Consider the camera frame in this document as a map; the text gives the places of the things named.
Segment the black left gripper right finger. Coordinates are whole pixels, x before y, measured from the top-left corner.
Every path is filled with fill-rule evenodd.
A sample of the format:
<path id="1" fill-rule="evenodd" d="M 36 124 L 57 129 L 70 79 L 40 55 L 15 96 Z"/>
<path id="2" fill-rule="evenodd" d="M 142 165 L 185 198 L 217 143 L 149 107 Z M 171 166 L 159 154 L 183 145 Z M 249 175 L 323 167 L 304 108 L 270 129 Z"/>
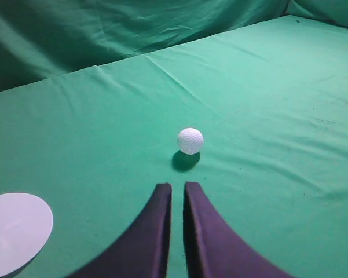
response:
<path id="1" fill-rule="evenodd" d="M 184 247 L 189 277 L 291 277 L 226 223 L 198 182 L 185 183 Z"/>

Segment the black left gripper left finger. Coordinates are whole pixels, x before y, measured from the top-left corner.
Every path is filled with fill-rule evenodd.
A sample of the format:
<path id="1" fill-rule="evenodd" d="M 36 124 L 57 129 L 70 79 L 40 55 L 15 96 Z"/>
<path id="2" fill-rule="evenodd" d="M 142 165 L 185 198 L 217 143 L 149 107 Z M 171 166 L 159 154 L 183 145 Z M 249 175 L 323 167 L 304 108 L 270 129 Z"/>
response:
<path id="1" fill-rule="evenodd" d="M 104 252 L 69 277 L 166 277 L 172 187 L 157 184 L 136 219 Z"/>

